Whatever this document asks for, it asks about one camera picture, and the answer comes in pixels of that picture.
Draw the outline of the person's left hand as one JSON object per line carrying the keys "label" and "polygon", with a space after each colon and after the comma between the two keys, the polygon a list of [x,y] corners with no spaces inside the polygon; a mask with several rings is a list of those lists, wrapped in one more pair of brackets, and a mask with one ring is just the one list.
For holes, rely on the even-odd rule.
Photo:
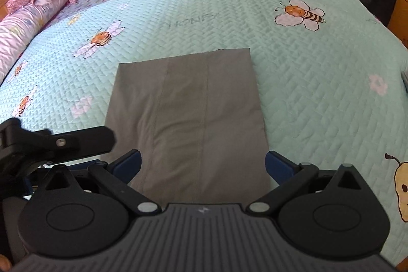
{"label": "person's left hand", "polygon": [[12,264],[6,256],[0,255],[0,272],[9,272],[12,268]]}

